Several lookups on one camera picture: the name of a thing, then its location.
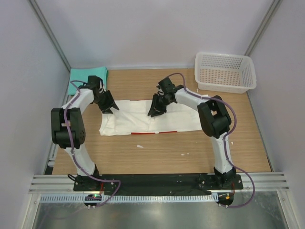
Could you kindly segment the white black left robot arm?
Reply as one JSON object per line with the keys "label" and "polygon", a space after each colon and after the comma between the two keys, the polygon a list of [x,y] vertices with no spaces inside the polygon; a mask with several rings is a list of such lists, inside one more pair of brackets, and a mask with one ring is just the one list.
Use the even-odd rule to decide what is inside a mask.
{"label": "white black left robot arm", "polygon": [[96,104],[102,114],[113,114],[112,109],[118,111],[119,107],[100,77],[89,75],[87,82],[77,86],[79,82],[71,81],[71,85],[76,88],[75,95],[62,107],[51,110],[51,136],[53,143],[64,149],[73,160],[77,178],[85,180],[85,186],[95,191],[105,180],[101,179],[86,149],[82,114],[91,104]]}

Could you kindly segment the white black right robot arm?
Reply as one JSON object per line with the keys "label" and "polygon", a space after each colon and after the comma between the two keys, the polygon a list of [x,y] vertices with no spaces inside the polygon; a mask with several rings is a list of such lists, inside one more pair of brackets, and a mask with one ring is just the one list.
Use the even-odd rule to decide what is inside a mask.
{"label": "white black right robot arm", "polygon": [[152,97],[148,116],[156,117],[167,112],[171,103],[183,104],[198,112],[201,128],[210,138],[214,158],[215,184],[221,189],[231,185],[236,177],[227,145],[232,120],[221,97],[208,97],[188,90],[183,85],[176,86],[169,77],[158,82],[158,93]]}

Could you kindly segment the white printed t-shirt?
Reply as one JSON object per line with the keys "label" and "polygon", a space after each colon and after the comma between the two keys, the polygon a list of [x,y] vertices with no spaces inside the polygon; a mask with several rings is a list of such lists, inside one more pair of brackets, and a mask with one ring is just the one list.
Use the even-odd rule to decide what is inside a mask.
{"label": "white printed t-shirt", "polygon": [[151,100],[117,100],[119,110],[102,114],[99,129],[102,136],[158,134],[166,132],[187,132],[201,130],[198,112],[183,104],[170,104],[167,113],[148,116]]}

